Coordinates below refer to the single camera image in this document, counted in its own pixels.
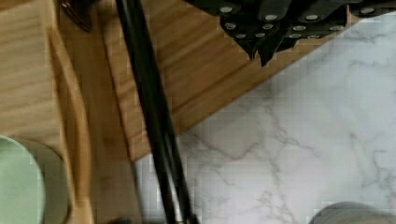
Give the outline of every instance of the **marble countertop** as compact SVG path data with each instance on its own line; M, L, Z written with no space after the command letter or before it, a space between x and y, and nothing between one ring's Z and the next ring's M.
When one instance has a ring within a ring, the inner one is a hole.
M359 22L179 137L203 224L307 223L326 205L396 209L396 14ZM146 220L163 221L150 156Z

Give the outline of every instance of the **wooden cutting board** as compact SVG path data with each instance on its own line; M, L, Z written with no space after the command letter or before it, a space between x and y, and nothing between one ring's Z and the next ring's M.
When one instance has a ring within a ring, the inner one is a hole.
M261 68L259 59L251 62L223 32L218 18L182 0L142 0L142 4L177 133L186 132L334 37L299 41ZM130 157L135 161L150 149L114 1L100 2L99 19ZM349 25L356 20L349 15Z

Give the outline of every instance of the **wood grain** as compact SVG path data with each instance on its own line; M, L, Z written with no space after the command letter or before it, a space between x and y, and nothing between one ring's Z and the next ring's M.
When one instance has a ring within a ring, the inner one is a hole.
M82 34L61 13L63 39L52 0L2 4L0 134L39 142L61 155L70 192L67 224L104 224L117 217L141 223L100 31Z
M141 215L134 174L96 13L93 13L90 33L80 30L62 10L59 15L59 28L87 108L92 139L91 200L95 223L130 217L139 224Z
M186 132L332 37L300 41L261 68L259 60L249 61L224 34L218 18L181 0L142 0L142 4L177 133ZM114 1L101 1L99 9L130 156L135 161L149 153L149 142L131 65Z

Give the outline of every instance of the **gray container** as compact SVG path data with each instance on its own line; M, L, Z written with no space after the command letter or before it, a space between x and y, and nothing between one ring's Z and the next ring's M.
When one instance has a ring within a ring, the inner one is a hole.
M318 212L309 224L396 224L396 216L364 203L336 203Z

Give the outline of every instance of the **light green bowl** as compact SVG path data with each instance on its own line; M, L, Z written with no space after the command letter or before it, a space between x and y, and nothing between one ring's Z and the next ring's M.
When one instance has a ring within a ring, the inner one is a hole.
M67 211L59 156L41 144L0 135L0 224L62 224Z

